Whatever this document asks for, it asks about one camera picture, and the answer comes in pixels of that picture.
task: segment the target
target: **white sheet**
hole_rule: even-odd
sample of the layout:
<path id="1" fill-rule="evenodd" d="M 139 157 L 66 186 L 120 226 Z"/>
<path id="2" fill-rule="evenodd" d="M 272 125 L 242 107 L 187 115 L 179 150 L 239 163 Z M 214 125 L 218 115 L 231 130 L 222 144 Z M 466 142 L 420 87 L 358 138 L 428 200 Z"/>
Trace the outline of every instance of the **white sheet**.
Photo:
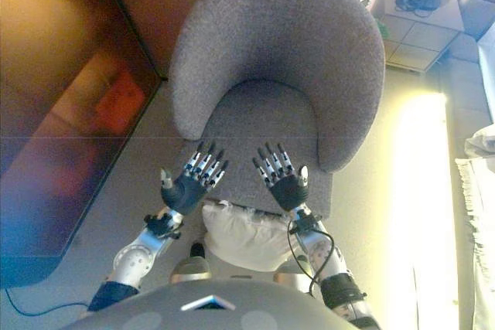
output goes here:
<path id="1" fill-rule="evenodd" d="M 473 330 L 495 329 L 495 156 L 456 159 L 473 226 Z"/>

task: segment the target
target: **robotic finger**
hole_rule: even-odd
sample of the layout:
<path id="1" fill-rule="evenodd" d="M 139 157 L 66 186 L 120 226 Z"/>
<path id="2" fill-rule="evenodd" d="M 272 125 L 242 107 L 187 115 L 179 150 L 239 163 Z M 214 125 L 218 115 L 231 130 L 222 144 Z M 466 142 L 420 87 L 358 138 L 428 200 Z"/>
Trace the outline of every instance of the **robotic finger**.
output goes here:
<path id="1" fill-rule="evenodd" d="M 268 153 L 271 156 L 271 160 L 273 161 L 275 168 L 277 169 L 277 176 L 279 178 L 282 178 L 285 174 L 284 172 L 284 167 L 282 166 L 281 162 L 278 160 L 278 156 L 275 154 L 275 152 L 271 149 L 270 144 L 268 142 L 265 143 L 265 146 L 268 150 Z"/>
<path id="2" fill-rule="evenodd" d="M 277 173 L 273 169 L 270 160 L 268 160 L 268 157 L 266 156 L 262 148 L 258 148 L 258 154 L 260 155 L 261 160 L 264 162 L 266 169 L 268 170 L 268 174 L 270 175 L 270 180 L 273 183 L 276 183 L 278 181 Z"/>
<path id="3" fill-rule="evenodd" d="M 195 180 L 199 180 L 201 177 L 201 173 L 203 170 L 206 168 L 208 165 L 208 162 L 210 162 L 211 158 L 213 157 L 213 152 L 215 151 L 215 141 L 211 144 L 210 148 L 208 149 L 207 154 L 203 157 L 203 160 L 198 164 L 198 166 L 194 169 L 193 171 L 193 178 Z"/>
<path id="4" fill-rule="evenodd" d="M 291 159 L 288 158 L 287 152 L 285 149 L 282 147 L 282 145 L 279 143 L 277 144 L 278 150 L 282 154 L 282 159 L 284 161 L 284 165 L 287 168 L 287 175 L 291 175 L 294 172 L 294 167 L 292 166 Z"/>
<path id="5" fill-rule="evenodd" d="M 268 174 L 266 174 L 265 170 L 261 167 L 260 163 L 258 162 L 258 160 L 256 158 L 253 158 L 253 164 L 254 164 L 254 167 L 256 168 L 256 170 L 258 170 L 259 175 L 261 176 L 261 178 L 265 182 L 265 185 L 268 188 L 271 188 L 273 186 L 273 182 L 270 180 L 270 178 L 268 177 Z"/>
<path id="6" fill-rule="evenodd" d="M 210 190 L 214 189 L 217 186 L 218 182 L 224 176 L 225 169 L 227 168 L 228 165 L 229 165 L 229 161 L 225 161 L 225 163 L 222 165 L 222 167 L 220 168 L 218 173 L 214 177 L 212 177 L 212 179 L 209 182 L 207 182 L 207 185 L 205 183 L 205 186 L 207 188 L 207 192 L 209 192 Z"/>
<path id="7" fill-rule="evenodd" d="M 200 145 L 198 146 L 196 152 L 194 153 L 193 156 L 189 159 L 189 161 L 184 165 L 184 174 L 185 175 L 191 175 L 191 171 L 194 168 L 194 165 L 197 163 L 198 159 L 201 156 L 201 151 L 203 150 L 203 145 L 204 141 L 200 142 Z"/>
<path id="8" fill-rule="evenodd" d="M 201 179 L 203 180 L 203 186 L 206 186 L 206 184 L 210 180 L 210 177 L 217 170 L 218 165 L 220 165 L 220 160 L 222 159 L 223 156 L 224 156 L 224 150 L 218 153 L 213 164 L 210 165 L 210 167 L 204 172 L 203 176 L 201 177 Z"/>

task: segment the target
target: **black cable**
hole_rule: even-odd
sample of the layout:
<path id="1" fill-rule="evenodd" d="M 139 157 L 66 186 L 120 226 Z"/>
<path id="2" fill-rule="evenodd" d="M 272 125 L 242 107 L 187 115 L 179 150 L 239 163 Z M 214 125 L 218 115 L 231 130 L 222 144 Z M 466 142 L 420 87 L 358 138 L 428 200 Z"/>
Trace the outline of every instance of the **black cable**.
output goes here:
<path id="1" fill-rule="evenodd" d="M 313 279 L 313 276 L 311 276 L 310 274 L 308 274 L 306 272 L 306 270 L 304 268 L 302 268 L 302 265 L 299 263 L 297 257 L 295 256 L 294 249 L 292 249 L 291 239 L 290 239 L 290 236 L 288 235 L 288 232 L 289 232 L 291 223 L 292 223 L 292 221 L 290 220 L 288 222 L 288 225 L 287 225 L 287 241 L 288 241 L 288 247 L 291 249 L 292 256 L 294 257 L 295 262 L 297 263 L 297 265 L 299 266 L 299 268 L 301 268 L 301 271 L 304 272 L 304 274 L 306 276 L 308 276 L 312 280 Z"/>
<path id="2" fill-rule="evenodd" d="M 301 264 L 297 260 L 297 257 L 295 256 L 294 250 L 292 249 L 292 244 L 291 244 L 290 236 L 288 235 L 288 232 L 289 232 L 291 223 L 292 223 L 292 221 L 289 221 L 288 222 L 288 225 L 287 225 L 287 241 L 288 241 L 288 247 L 290 248 L 291 253 L 292 253 L 292 256 L 294 257 L 295 262 L 297 263 L 297 265 L 299 266 L 299 268 L 301 269 L 301 271 L 304 272 L 304 274 L 311 279 L 311 284 L 309 284 L 309 292 L 307 294 L 309 294 L 312 297 L 314 297 L 314 295 L 312 294 L 312 288 L 315 285 L 316 280 L 318 279 L 319 274 L 321 274 L 323 272 L 323 269 L 325 269 L 325 266 L 328 264 L 328 262 L 330 260 L 330 257 L 332 256 L 333 251 L 335 250 L 335 241 L 333 240 L 333 237 L 330 236 L 326 232 L 323 232 L 323 231 L 320 231 L 320 230 L 316 230 L 316 229 L 311 229 L 310 230 L 310 231 L 319 233 L 319 234 L 321 234 L 323 236 L 327 236 L 328 238 L 330 238 L 330 241 L 332 242 L 332 247 L 330 248 L 330 252 L 329 252 L 328 256 L 325 258 L 325 260 L 323 261 L 322 266 L 317 270 L 317 272 L 314 274 L 314 276 L 311 276 L 311 275 L 309 275 L 306 272 L 306 270 L 304 268 L 302 268 Z"/>
<path id="3" fill-rule="evenodd" d="M 327 236 L 330 239 L 330 241 L 332 241 L 332 247 L 330 248 L 330 252 L 328 253 L 328 256 L 326 256 L 325 260 L 323 261 L 322 266 L 317 270 L 317 272 L 315 273 L 315 277 L 311 280 L 311 284 L 309 285 L 309 292 L 312 293 L 312 287 L 313 287 L 313 285 L 316 283 L 316 280 L 318 279 L 319 274 L 321 274 L 323 272 L 323 269 L 328 264 L 328 261 L 330 260 L 330 257 L 332 256 L 333 251 L 335 250 L 335 241 L 333 240 L 333 237 L 331 237 L 326 232 L 323 232 L 323 231 L 320 231 L 320 230 L 316 230 L 314 228 L 311 229 L 310 231 L 313 231 L 315 233 L 319 233 L 319 234 L 321 234 L 323 236 Z"/>
<path id="4" fill-rule="evenodd" d="M 47 313 L 50 313 L 51 311 L 55 311 L 57 309 L 61 309 L 61 308 L 65 308 L 65 307 L 70 307 L 70 306 L 73 306 L 73 305 L 82 305 L 86 308 L 88 308 L 88 305 L 86 303 L 83 303 L 83 302 L 75 302 L 75 303 L 67 303 L 67 304 L 61 304 L 61 305 L 57 305 L 56 307 L 52 307 L 52 308 L 49 308 L 45 311 L 42 311 L 42 312 L 38 312 L 38 313 L 28 313 L 28 312 L 24 312 L 24 311 L 21 311 L 20 309 L 17 308 L 17 306 L 14 304 L 14 302 L 12 301 L 12 298 L 10 297 L 10 293 L 9 291 L 7 290 L 7 288 L 5 289 L 5 293 L 7 294 L 7 298 L 9 299 L 9 302 L 11 304 L 11 306 L 15 309 L 15 311 L 17 313 L 19 313 L 20 315 L 23 315 L 23 316 L 26 316 L 26 317 L 38 317 L 38 316 L 43 316 L 43 315 L 46 315 Z"/>

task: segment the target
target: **cushion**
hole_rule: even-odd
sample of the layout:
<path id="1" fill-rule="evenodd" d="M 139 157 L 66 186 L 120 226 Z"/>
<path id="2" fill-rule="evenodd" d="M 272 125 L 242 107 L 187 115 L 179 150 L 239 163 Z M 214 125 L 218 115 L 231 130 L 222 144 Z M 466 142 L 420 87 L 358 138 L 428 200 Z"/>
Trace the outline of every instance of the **cushion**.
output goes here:
<path id="1" fill-rule="evenodd" d="M 206 201 L 203 220 L 210 252 L 234 266 L 272 272 L 291 255 L 287 241 L 287 216 L 234 206 L 231 202 Z M 297 247 L 291 237 L 293 249 Z"/>
<path id="2" fill-rule="evenodd" d="M 305 94 L 294 88 L 264 80 L 238 84 L 222 98 L 203 133 L 206 141 L 225 148 L 227 172 L 211 193 L 214 199 L 228 199 L 240 206 L 255 207 L 270 213 L 283 213 L 256 171 L 252 158 L 258 147 L 269 141 L 273 148 L 281 142 L 299 168 L 309 167 L 307 205 L 326 218 L 330 211 L 332 175 L 318 166 L 316 119 Z M 194 153 L 198 141 L 186 141 L 179 165 Z"/>

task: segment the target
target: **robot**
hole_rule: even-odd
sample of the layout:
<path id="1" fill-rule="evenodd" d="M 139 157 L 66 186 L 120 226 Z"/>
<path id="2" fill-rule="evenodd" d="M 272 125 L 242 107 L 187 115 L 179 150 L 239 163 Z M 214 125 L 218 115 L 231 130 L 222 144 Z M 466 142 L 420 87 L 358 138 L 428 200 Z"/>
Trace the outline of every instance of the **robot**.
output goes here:
<path id="1" fill-rule="evenodd" d="M 202 142 L 177 179 L 172 180 L 172 175 L 162 169 L 161 193 L 166 206 L 158 214 L 145 217 L 144 229 L 117 253 L 112 273 L 87 312 L 68 328 L 379 330 L 342 252 L 306 205 L 307 166 L 296 171 L 282 145 L 278 144 L 278 154 L 269 143 L 265 147 L 268 154 L 259 148 L 262 164 L 253 158 L 254 167 L 280 207 L 291 216 L 287 234 L 296 236 L 307 258 L 297 257 L 297 265 L 281 265 L 275 283 L 240 278 L 213 280 L 199 246 L 199 253 L 173 270 L 169 285 L 138 295 L 155 259 L 180 237 L 184 217 L 225 175 L 228 161 L 220 166 L 224 150 L 214 156 L 213 143 L 203 155 Z M 324 304 L 312 298 L 314 284 L 320 286 Z"/>

